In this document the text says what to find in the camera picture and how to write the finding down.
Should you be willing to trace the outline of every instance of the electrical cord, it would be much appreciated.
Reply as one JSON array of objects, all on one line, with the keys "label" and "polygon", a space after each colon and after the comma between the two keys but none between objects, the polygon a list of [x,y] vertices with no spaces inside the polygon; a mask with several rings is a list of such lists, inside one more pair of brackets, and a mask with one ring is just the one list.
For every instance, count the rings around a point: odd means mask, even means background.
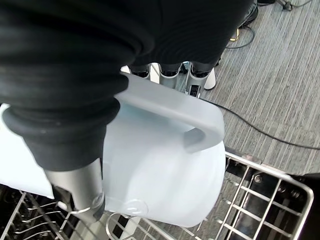
[{"label": "electrical cord", "polygon": [[286,0],[276,0],[283,8],[283,10],[287,10],[287,11],[292,11],[293,9],[297,9],[297,8],[301,8],[309,3],[311,3],[313,0],[308,0],[303,4],[300,5],[294,5],[291,3],[291,1],[286,1]]},{"label": "electrical cord", "polygon": [[240,29],[249,30],[249,31],[251,32],[251,39],[250,39],[247,43],[245,43],[245,44],[243,44],[243,45],[240,45],[240,46],[229,46],[229,45],[227,45],[227,46],[225,47],[226,49],[241,49],[241,48],[244,48],[244,47],[248,46],[249,44],[251,44],[251,43],[254,41],[255,36],[256,36],[256,33],[255,33],[255,31],[254,31],[251,27],[249,27],[249,26],[242,26]]},{"label": "electrical cord", "polygon": [[294,5],[294,4],[291,4],[291,6],[295,7],[295,8],[301,8],[303,7],[304,5],[307,5],[309,3],[311,3],[313,0],[308,0],[306,1],[305,3],[301,4],[301,5]]},{"label": "electrical cord", "polygon": [[252,123],[247,121],[244,117],[240,116],[238,113],[232,111],[231,109],[229,109],[229,108],[227,108],[225,106],[219,105],[217,103],[202,99],[202,98],[201,98],[201,100],[203,100],[203,101],[205,101],[207,103],[213,104],[213,105],[217,106],[218,108],[224,109],[224,110],[228,111],[229,113],[232,113],[233,115],[237,116],[239,119],[241,119],[243,122],[245,122],[247,125],[249,125],[254,130],[258,131],[259,133],[261,133],[261,134],[263,134],[263,135],[265,135],[265,136],[267,136],[267,137],[269,137],[271,139],[277,140],[278,142],[281,142],[281,143],[284,143],[284,144],[288,144],[288,145],[291,145],[291,146],[295,146],[295,147],[299,147],[299,148],[304,148],[304,149],[320,150],[320,147],[297,144],[297,143],[293,143],[293,142],[289,142],[289,141],[280,139],[280,138],[278,138],[276,136],[272,136],[269,133],[261,130],[257,126],[253,125]]}]

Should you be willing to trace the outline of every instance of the dishwasher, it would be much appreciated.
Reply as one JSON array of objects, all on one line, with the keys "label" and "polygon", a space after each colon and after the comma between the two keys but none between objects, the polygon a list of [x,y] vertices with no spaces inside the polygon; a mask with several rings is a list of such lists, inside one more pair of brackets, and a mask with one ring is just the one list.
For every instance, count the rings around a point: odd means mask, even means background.
[{"label": "dishwasher", "polygon": [[231,149],[225,160],[218,201],[195,227],[116,212],[86,225],[52,199],[2,186],[0,240],[297,240],[314,200],[303,177]]}]

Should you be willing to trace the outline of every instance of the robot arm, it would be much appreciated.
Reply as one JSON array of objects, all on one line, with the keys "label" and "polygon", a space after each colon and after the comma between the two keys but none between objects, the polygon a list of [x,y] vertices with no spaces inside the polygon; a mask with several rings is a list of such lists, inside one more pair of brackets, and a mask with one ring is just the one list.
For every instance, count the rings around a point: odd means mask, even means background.
[{"label": "robot arm", "polygon": [[54,197],[95,222],[105,209],[106,126],[120,108],[114,95],[128,86],[120,68],[149,51],[152,39],[98,1],[4,0],[0,29],[0,103],[10,105],[2,117],[44,169]]}]

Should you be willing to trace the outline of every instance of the silver metal rod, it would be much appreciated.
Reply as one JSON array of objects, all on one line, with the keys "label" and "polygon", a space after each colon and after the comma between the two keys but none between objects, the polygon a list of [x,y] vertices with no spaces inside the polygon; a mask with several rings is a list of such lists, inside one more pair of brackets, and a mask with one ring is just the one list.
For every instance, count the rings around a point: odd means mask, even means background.
[{"label": "silver metal rod", "polygon": [[280,186],[280,183],[281,183],[281,179],[279,179],[277,184],[276,184],[276,187],[275,187],[275,190],[273,191],[272,197],[270,198],[270,201],[269,201],[269,203],[268,203],[268,205],[266,207],[266,210],[265,210],[265,212],[264,212],[264,214],[262,216],[262,219],[261,219],[261,221],[259,223],[259,226],[258,226],[257,230],[255,231],[255,234],[253,236],[253,240],[256,240],[257,237],[258,237],[260,229],[262,228],[262,225],[264,224],[264,221],[266,220],[267,214],[269,212],[269,209],[271,208],[272,202],[274,201],[274,199],[276,197],[276,194],[278,192],[278,188]]},{"label": "silver metal rod", "polygon": [[287,238],[291,238],[292,237],[292,234],[287,233],[286,231],[283,231],[282,229],[278,228],[277,226],[275,226],[275,225],[273,225],[273,224],[271,224],[271,223],[269,223],[267,221],[264,221],[263,224],[266,225],[267,227],[277,231],[278,233],[286,236]]},{"label": "silver metal rod", "polygon": [[230,165],[230,157],[227,159],[226,161],[226,165],[225,165],[225,170],[227,170],[227,168],[229,167]]},{"label": "silver metal rod", "polygon": [[68,221],[70,215],[71,215],[71,213],[68,212],[68,214],[66,215],[66,217],[65,217],[65,219],[64,219],[64,221],[63,221],[63,223],[62,223],[62,225],[61,225],[61,227],[60,227],[60,231],[62,231],[62,230],[65,228],[65,226],[66,226],[66,224],[67,224],[67,221]]},{"label": "silver metal rod", "polygon": [[30,231],[30,230],[32,230],[32,229],[35,229],[35,228],[37,228],[37,227],[39,227],[39,226],[46,225],[46,224],[55,224],[55,223],[56,223],[55,221],[42,222],[42,223],[39,223],[39,224],[34,225],[34,226],[32,226],[32,227],[29,227],[29,228],[27,228],[27,229],[25,229],[25,230],[23,230],[23,231],[15,231],[14,233],[15,233],[15,234],[23,234],[23,233],[26,233],[26,232],[28,232],[28,231]]},{"label": "silver metal rod", "polygon": [[[250,181],[249,186],[248,186],[249,189],[250,189],[253,181],[254,181],[254,175],[251,177],[251,181]],[[249,192],[246,191],[245,194],[244,194],[244,196],[243,196],[243,199],[242,199],[242,201],[241,201],[240,209],[243,209],[243,206],[244,206],[244,204],[245,204],[245,202],[246,202],[246,199],[247,199],[248,194],[249,194]],[[233,228],[235,227],[235,225],[236,225],[236,223],[237,223],[237,221],[238,221],[239,216],[240,216],[240,211],[237,211],[236,216],[235,216],[235,218],[234,218],[233,221],[232,221],[232,227],[233,227]],[[229,240],[229,239],[230,239],[231,233],[232,233],[232,232],[229,231],[226,240]]]},{"label": "silver metal rod", "polygon": [[43,208],[43,207],[50,206],[50,205],[56,205],[56,204],[57,204],[56,202],[50,202],[50,203],[47,203],[47,204],[44,204],[44,205],[39,205],[39,207],[28,207],[27,209],[29,211],[32,211],[32,210],[37,210],[39,208]]},{"label": "silver metal rod", "polygon": [[37,232],[37,233],[35,233],[35,234],[31,235],[31,236],[28,236],[28,237],[24,238],[23,240],[28,240],[28,239],[33,238],[34,236],[37,236],[37,235],[40,235],[40,234],[44,234],[44,233],[51,233],[51,231],[50,230],[46,230],[46,231]]},{"label": "silver metal rod", "polygon": [[140,229],[145,235],[147,235],[149,238],[151,238],[152,240],[156,240],[149,232],[147,232],[147,230],[145,230],[142,226],[140,226],[138,223],[136,224],[136,227],[138,229]]},{"label": "silver metal rod", "polygon": [[[239,183],[237,183],[237,182],[235,182],[235,181],[232,181],[232,180],[229,179],[229,178],[226,178],[226,179],[227,179],[230,183],[234,184],[235,186],[238,186],[238,185],[239,185]],[[269,198],[269,197],[267,197],[267,196],[265,196],[265,195],[262,195],[261,193],[259,193],[259,192],[257,192],[257,191],[254,191],[254,190],[252,190],[252,189],[250,189],[250,188],[247,188],[247,187],[245,187],[245,186],[241,186],[241,189],[242,189],[242,190],[245,190],[246,192],[249,192],[250,194],[252,194],[252,195],[254,195],[254,196],[256,196],[256,197],[258,197],[258,198],[260,198],[260,199],[262,199],[262,200],[265,200],[266,202],[269,202],[269,201],[270,201],[270,198]],[[276,202],[276,201],[274,201],[272,204],[275,205],[275,206],[277,206],[278,208],[281,208],[281,209],[283,209],[283,210],[285,210],[285,211],[293,214],[293,215],[296,215],[296,216],[298,216],[298,217],[301,216],[301,213],[300,213],[300,212],[297,212],[297,211],[295,211],[295,210],[292,210],[291,208],[288,208],[287,206],[282,205],[282,204],[280,204],[280,203],[278,203],[278,202]]]},{"label": "silver metal rod", "polygon": [[244,182],[244,180],[245,180],[245,178],[246,178],[246,175],[247,175],[247,173],[248,173],[248,170],[249,170],[249,167],[247,166],[246,169],[245,169],[244,175],[243,175],[243,177],[241,178],[240,184],[239,184],[238,188],[236,189],[236,192],[235,192],[234,197],[233,197],[233,199],[232,199],[232,202],[231,202],[231,204],[230,204],[230,206],[229,206],[229,209],[228,209],[228,211],[226,212],[226,215],[225,215],[225,217],[224,217],[224,220],[222,221],[222,224],[221,224],[221,226],[220,226],[220,228],[219,228],[219,231],[218,231],[218,233],[217,233],[216,236],[215,236],[215,239],[218,239],[218,237],[219,237],[219,235],[220,235],[220,233],[221,233],[221,231],[222,231],[222,229],[223,229],[223,227],[224,227],[224,225],[225,225],[225,223],[226,223],[226,221],[227,221],[227,218],[228,218],[228,216],[229,216],[229,214],[230,214],[230,212],[231,212],[232,206],[233,206],[233,204],[235,203],[236,198],[237,198],[237,196],[238,196],[238,193],[239,193],[239,191],[240,191],[240,188],[241,188],[241,186],[242,186],[242,184],[243,184],[243,182]]},{"label": "silver metal rod", "polygon": [[131,236],[127,236],[127,237],[125,237],[125,238],[121,238],[121,240],[127,240],[127,239],[130,239],[130,238],[132,238],[132,237],[133,237],[133,235],[131,235]]},{"label": "silver metal rod", "polygon": [[307,194],[307,200],[306,200],[305,207],[303,208],[303,211],[301,213],[301,217],[299,218],[299,220],[297,222],[297,228],[295,229],[295,231],[292,234],[294,236],[292,238],[292,240],[298,240],[298,238],[301,234],[302,228],[304,227],[304,223],[307,220],[307,216],[308,216],[308,213],[310,212],[312,203],[314,201],[314,192],[312,191],[312,189],[307,187],[306,185],[304,185],[301,188],[305,190],[305,192]]},{"label": "silver metal rod", "polygon": [[158,227],[156,224],[154,224],[152,221],[143,218],[143,220],[149,224],[154,230],[156,230],[162,237],[164,237],[166,240],[175,240],[169,233],[162,230],[160,227]]},{"label": "silver metal rod", "polygon": [[233,207],[235,209],[239,210],[239,212],[242,212],[242,213],[248,215],[249,217],[253,218],[254,220],[257,220],[258,222],[261,221],[261,217],[258,217],[257,215],[254,215],[253,213],[249,212],[248,210],[245,210],[244,208],[242,208],[242,207],[240,207],[240,206],[238,206],[236,204],[233,204]]},{"label": "silver metal rod", "polygon": [[3,231],[4,234],[1,236],[0,240],[5,240],[6,234],[7,234],[8,230],[10,229],[10,226],[13,223],[13,221],[14,221],[14,219],[16,217],[16,214],[19,211],[19,208],[20,208],[22,202],[24,201],[25,197],[26,197],[26,193],[24,192],[24,193],[22,193],[22,196],[20,197],[17,205],[15,206],[15,208],[13,210],[13,213],[10,216],[9,222],[7,223],[7,225],[5,226],[5,229]]},{"label": "silver metal rod", "polygon": [[37,203],[37,201],[35,200],[35,198],[30,194],[27,193],[26,194],[27,197],[30,199],[30,201],[32,202],[32,204],[37,207],[38,211],[40,212],[40,214],[43,215],[44,220],[49,224],[50,228],[54,231],[54,233],[58,236],[59,239],[61,240],[66,240],[68,239],[68,237],[65,235],[64,232],[61,232],[58,230],[57,226],[51,222],[50,218],[45,214],[45,212],[43,211],[43,209],[39,206],[39,204]]},{"label": "silver metal rod", "polygon": [[244,233],[240,232],[239,230],[235,229],[234,227],[230,226],[229,224],[224,224],[224,226],[229,229],[230,231],[234,232],[235,234],[239,235],[240,237],[244,238],[245,240],[252,240],[251,237],[248,237]]},{"label": "silver metal rod", "polygon": [[113,238],[114,234],[110,231],[109,229],[109,223],[110,221],[114,222],[124,233],[130,235],[130,236],[133,236],[131,233],[129,233],[125,228],[124,226],[122,226],[117,220],[114,220],[112,217],[115,216],[115,215],[118,215],[119,213],[113,213],[111,214],[108,219],[106,220],[106,225],[105,225],[105,231],[106,231],[106,234],[108,235],[109,238]]},{"label": "silver metal rod", "polygon": [[81,236],[81,234],[76,230],[76,228],[71,224],[71,222],[69,222],[68,220],[66,221],[66,223],[69,225],[70,228],[72,228],[73,233],[75,233],[81,240],[84,240],[84,238]]},{"label": "silver metal rod", "polygon": [[[151,226],[149,225],[146,231],[149,232],[150,229],[151,229]],[[143,240],[146,240],[146,239],[147,239],[147,235],[144,235]]]},{"label": "silver metal rod", "polygon": [[200,230],[200,228],[201,228],[201,226],[202,226],[202,223],[203,223],[204,221],[205,221],[205,220],[202,220],[202,221],[199,223],[198,227],[196,228],[196,231],[197,231],[197,232]]},{"label": "silver metal rod", "polygon": [[[56,214],[56,213],[59,213],[60,211],[50,211],[50,212],[46,212],[45,214],[47,214],[47,215],[49,215],[49,214]],[[33,217],[33,218],[30,218],[30,219],[28,219],[28,220],[22,220],[21,222],[23,222],[23,223],[30,223],[30,222],[32,222],[33,220],[36,220],[36,219],[38,219],[38,218],[41,218],[41,217],[43,217],[42,215],[39,215],[39,216],[35,216],[35,217]]]},{"label": "silver metal rod", "polygon": [[180,228],[182,228],[186,233],[188,233],[189,235],[191,235],[192,237],[195,236],[195,234],[191,231],[189,231],[188,229],[186,229],[185,227],[181,226]]}]

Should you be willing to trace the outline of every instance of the dishwasher rack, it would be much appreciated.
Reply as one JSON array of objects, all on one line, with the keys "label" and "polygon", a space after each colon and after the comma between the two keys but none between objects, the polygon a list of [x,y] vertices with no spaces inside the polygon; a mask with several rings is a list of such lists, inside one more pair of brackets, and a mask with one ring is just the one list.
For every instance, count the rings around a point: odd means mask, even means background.
[{"label": "dishwasher rack", "polygon": [[297,240],[313,191],[284,172],[231,152],[226,152],[219,198],[195,227],[111,212],[86,225],[51,199],[20,192],[0,240]]}]

